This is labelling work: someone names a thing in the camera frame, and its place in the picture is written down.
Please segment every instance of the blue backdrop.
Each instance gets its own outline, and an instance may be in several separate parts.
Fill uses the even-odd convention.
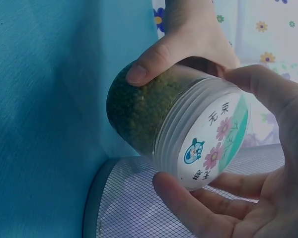
[[[0,238],[77,238],[91,181],[133,155],[109,86],[157,40],[151,0],[0,1]]]

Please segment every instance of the label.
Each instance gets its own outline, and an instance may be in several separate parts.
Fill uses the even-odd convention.
[[[188,190],[214,180],[242,145],[249,119],[245,97],[230,93],[211,103],[189,130],[178,157],[178,179]]]

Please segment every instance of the clear plastic container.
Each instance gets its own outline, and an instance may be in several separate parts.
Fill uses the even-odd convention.
[[[235,85],[174,65],[144,87],[129,85],[131,64],[107,97],[111,125],[154,167],[188,190],[214,180],[231,162],[247,132],[250,110]]]

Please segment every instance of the mesh screen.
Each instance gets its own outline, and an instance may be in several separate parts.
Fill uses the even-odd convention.
[[[227,172],[268,172],[284,164],[280,145],[240,150]],[[156,171],[141,158],[122,159],[107,180],[96,224],[97,238],[191,238],[193,236],[156,195],[151,180]],[[206,189],[227,198],[227,192]]]

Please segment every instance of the yellow flower print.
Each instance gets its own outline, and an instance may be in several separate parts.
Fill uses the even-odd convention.
[[[273,53],[265,52],[263,55],[260,56],[260,61],[263,63],[274,63],[276,57],[273,55]]]
[[[265,32],[267,31],[267,24],[265,21],[259,21],[256,23],[256,28],[259,32]]]

